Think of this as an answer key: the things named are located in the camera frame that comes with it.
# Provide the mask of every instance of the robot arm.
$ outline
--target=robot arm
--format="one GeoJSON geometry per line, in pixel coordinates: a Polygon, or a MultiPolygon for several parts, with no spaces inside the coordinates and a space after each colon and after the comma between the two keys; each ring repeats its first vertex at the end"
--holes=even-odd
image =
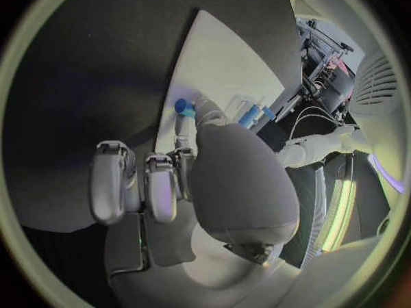
{"type": "Polygon", "coordinates": [[[359,129],[353,125],[338,127],[327,135],[311,135],[289,140],[277,154],[284,168],[300,168],[319,162],[332,152],[371,153],[372,148],[359,129]]]}

